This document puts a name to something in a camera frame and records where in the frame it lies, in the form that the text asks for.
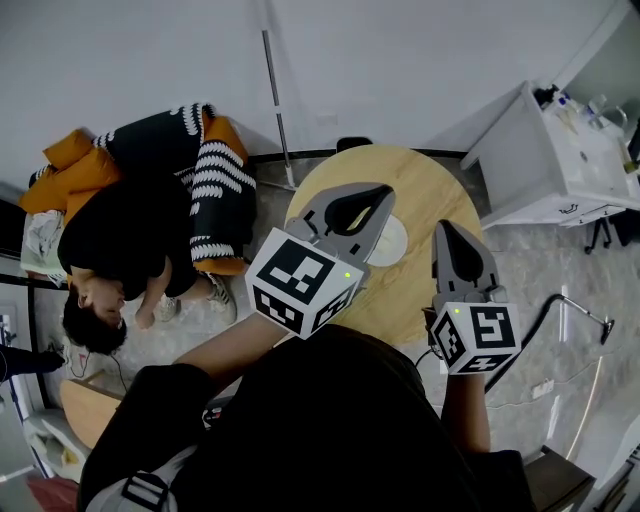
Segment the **chair backrest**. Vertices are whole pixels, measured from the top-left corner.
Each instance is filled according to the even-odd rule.
[[[60,399],[71,429],[89,448],[95,447],[122,400],[79,380],[63,380]]]

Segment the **black hose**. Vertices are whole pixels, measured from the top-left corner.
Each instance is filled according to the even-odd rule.
[[[536,335],[536,333],[538,332],[538,329],[540,329],[540,326],[542,325],[542,322],[544,322],[544,319],[547,317],[547,314],[549,313],[549,311],[551,310],[551,305],[557,301],[557,300],[563,300],[564,299],[564,295],[562,295],[561,293],[556,293],[554,295],[551,295],[542,305],[542,309],[540,310],[540,313],[538,313],[538,317],[536,318],[536,321],[533,322],[533,325],[531,326],[531,328],[529,329],[529,331],[527,332],[527,335],[524,337],[524,339],[522,340],[522,346],[520,348],[520,354],[522,354],[522,351],[527,347],[527,345],[529,344],[529,342],[533,339],[533,337]],[[518,357],[520,357],[520,354],[518,354],[516,357],[514,357],[511,361],[509,361],[507,364],[505,364],[502,368],[500,368],[494,375],[493,377],[491,377],[489,379],[489,382],[486,383],[486,385],[484,386],[484,392],[485,394],[487,394],[489,391],[491,391],[491,389],[493,388],[493,386],[495,386],[498,381],[502,378],[502,376],[507,373],[507,371],[509,370],[509,368],[511,368],[511,366],[513,365],[513,363],[516,362],[516,360],[518,359]]]

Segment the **black t-shirt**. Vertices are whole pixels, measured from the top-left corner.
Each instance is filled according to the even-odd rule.
[[[149,277],[162,274],[165,256],[176,247],[184,249],[187,265],[192,266],[188,211],[189,196],[174,176],[127,178],[109,185],[65,227],[58,247],[60,263],[68,274],[73,265],[120,280],[125,299],[135,299]]]
[[[79,510],[194,444],[171,488],[180,510],[534,510],[520,454],[461,454],[412,363],[373,338],[327,326],[286,341],[247,372],[205,433],[215,390],[189,365],[141,370],[87,460]]]

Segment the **hand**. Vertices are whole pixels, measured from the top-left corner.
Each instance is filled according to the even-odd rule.
[[[139,309],[136,313],[136,323],[142,330],[149,329],[156,322],[153,311],[147,312],[145,309]]]

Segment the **drawer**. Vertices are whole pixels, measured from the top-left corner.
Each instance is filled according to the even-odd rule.
[[[546,201],[544,206],[545,211],[540,212],[538,222],[564,224],[606,205],[593,199],[555,197]]]
[[[580,215],[577,218],[574,218],[574,219],[569,220],[567,222],[563,222],[560,225],[561,226],[566,226],[566,227],[582,226],[584,224],[589,224],[589,222],[593,222],[594,220],[598,220],[598,219],[601,219],[603,217],[609,217],[611,215],[623,212],[625,210],[626,210],[626,208],[623,208],[622,206],[612,206],[612,205],[608,204],[606,206],[603,206],[603,207],[598,208],[596,210],[593,210],[591,212],[588,212],[588,213],[585,213],[583,215]]]

